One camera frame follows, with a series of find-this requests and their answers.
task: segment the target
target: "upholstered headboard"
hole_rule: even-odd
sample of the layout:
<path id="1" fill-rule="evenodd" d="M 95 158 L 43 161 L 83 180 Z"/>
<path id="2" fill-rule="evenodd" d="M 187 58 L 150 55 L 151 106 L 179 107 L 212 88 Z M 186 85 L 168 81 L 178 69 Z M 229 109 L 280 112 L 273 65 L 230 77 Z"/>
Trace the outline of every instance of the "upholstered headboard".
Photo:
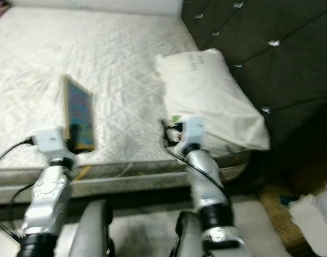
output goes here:
<path id="1" fill-rule="evenodd" d="M 272 150 L 254 154 L 247 183 L 327 143 L 327 0 L 189 0 L 182 18 L 200 50 L 223 53 L 266 119 Z"/>

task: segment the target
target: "mattress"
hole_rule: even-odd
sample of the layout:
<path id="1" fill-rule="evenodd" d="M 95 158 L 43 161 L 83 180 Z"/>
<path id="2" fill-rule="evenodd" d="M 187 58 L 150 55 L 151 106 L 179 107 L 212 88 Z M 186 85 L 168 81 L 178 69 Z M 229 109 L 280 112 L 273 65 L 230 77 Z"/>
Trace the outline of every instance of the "mattress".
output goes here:
<path id="1" fill-rule="evenodd" d="M 154 62 L 193 50 L 174 17 L 11 8 L 0 18 L 0 153 L 34 129 L 65 125 L 60 77 L 68 74 L 94 94 L 97 140 L 96 151 L 78 155 L 73 177 L 87 165 L 90 183 L 181 172 L 160 143 L 166 109 Z M 25 184 L 45 165 L 35 147 L 20 146 L 0 164 L 0 187 Z"/>

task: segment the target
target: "yellow cable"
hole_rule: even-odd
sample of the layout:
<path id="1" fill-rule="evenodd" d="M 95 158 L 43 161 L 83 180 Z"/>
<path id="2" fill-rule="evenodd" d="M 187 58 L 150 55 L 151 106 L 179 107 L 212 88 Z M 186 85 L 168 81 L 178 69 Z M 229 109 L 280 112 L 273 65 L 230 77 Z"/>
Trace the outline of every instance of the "yellow cable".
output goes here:
<path id="1" fill-rule="evenodd" d="M 84 169 L 80 172 L 80 174 L 77 177 L 74 178 L 74 180 L 82 179 L 89 172 L 91 167 L 92 167 L 91 165 L 84 167 Z"/>

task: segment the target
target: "tufted button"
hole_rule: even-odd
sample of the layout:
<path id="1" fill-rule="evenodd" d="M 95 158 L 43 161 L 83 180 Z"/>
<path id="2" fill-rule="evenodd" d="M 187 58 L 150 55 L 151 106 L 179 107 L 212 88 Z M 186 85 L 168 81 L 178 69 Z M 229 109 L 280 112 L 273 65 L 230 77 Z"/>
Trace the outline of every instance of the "tufted button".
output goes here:
<path id="1" fill-rule="evenodd" d="M 271 111 L 272 111 L 271 107 L 269 107 L 269 106 L 263 106 L 263 107 L 261 108 L 261 110 L 262 110 L 262 112 L 264 112 L 264 113 L 266 113 L 266 114 L 270 114 Z"/>
<path id="2" fill-rule="evenodd" d="M 271 47 L 278 47 L 280 45 L 280 41 L 279 40 L 271 40 L 268 42 L 268 45 Z"/>
<path id="3" fill-rule="evenodd" d="M 241 2 L 241 3 L 234 3 L 233 7 L 234 8 L 242 8 L 244 5 L 244 2 Z"/>

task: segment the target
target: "bed frame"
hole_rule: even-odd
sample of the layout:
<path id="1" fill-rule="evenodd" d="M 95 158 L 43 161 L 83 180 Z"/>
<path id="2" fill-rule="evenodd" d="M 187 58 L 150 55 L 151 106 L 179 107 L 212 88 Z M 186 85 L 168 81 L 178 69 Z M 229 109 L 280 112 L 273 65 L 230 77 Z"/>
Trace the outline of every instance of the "bed frame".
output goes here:
<path id="1" fill-rule="evenodd" d="M 327 146 L 327 0 L 186 0 L 182 18 L 200 50 L 223 53 L 270 131 L 271 151 L 253 153 L 233 193 Z"/>

